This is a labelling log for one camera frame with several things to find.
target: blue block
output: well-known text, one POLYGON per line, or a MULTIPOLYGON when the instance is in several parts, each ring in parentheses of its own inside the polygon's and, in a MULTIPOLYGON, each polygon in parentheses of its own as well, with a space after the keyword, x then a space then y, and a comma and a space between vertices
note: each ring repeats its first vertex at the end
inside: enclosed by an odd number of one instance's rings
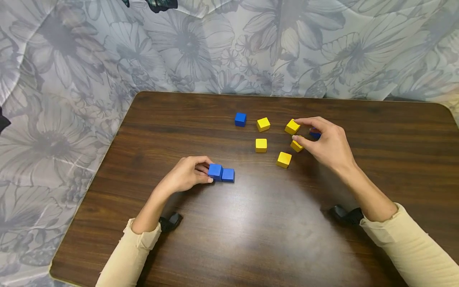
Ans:
POLYGON ((234 169, 223 169, 222 181, 234 182, 234 169))
POLYGON ((211 163, 209 165, 209 177, 213 178, 215 181, 222 181, 223 167, 221 164, 211 163))
POLYGON ((310 134, 313 138, 315 138, 316 140, 320 139, 320 136, 321 136, 321 134, 319 134, 319 133, 309 132, 309 134, 310 134))
POLYGON ((244 113, 237 113, 236 117, 234 118, 234 124, 237 127, 245 127, 247 121, 247 115, 244 113))

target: cloth backdrop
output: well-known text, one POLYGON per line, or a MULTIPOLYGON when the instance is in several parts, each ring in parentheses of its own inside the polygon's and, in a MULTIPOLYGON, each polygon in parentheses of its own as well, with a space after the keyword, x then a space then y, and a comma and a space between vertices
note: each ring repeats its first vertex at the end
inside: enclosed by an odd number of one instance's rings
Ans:
POLYGON ((140 90, 391 93, 459 113, 457 0, 129 6, 0 0, 1 286, 63 285, 48 265, 140 90))

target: floral backdrop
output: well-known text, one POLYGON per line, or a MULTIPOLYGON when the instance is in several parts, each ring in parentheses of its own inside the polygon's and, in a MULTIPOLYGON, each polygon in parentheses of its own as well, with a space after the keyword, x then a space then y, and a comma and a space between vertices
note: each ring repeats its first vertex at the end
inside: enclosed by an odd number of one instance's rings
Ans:
POLYGON ((457 0, 153 4, 0 0, 0 286, 64 285, 48 266, 140 90, 392 94, 459 114, 457 0))

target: cream long-sleeve shirt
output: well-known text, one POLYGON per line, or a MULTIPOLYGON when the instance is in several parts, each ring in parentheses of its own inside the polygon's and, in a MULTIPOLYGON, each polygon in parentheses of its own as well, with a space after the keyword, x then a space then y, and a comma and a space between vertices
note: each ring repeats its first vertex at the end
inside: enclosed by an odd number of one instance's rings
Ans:
MULTIPOLYGON (((397 213, 385 222, 360 221, 368 236, 389 255, 400 275, 410 287, 459 287, 459 266, 396 203, 397 213)), ((124 235, 101 272, 96 287, 135 286, 146 257, 161 233, 157 225, 152 232, 137 235, 130 219, 124 235)))

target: person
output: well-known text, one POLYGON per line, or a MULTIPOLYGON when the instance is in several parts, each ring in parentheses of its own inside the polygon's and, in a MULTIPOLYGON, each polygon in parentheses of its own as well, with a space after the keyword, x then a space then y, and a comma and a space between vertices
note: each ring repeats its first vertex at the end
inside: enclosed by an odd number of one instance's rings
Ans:
MULTIPOLYGON (((402 205, 392 202, 358 167, 344 129, 321 117, 295 122, 322 133, 318 141, 300 135, 292 138, 349 187, 364 214, 360 226, 387 253, 406 283, 411 287, 458 287, 459 266, 402 205)), ((97 287, 136 285, 145 259, 161 233, 158 220, 166 201, 175 192, 211 183, 207 175, 210 163, 206 156, 182 158, 161 180, 139 215, 128 221, 97 287)))

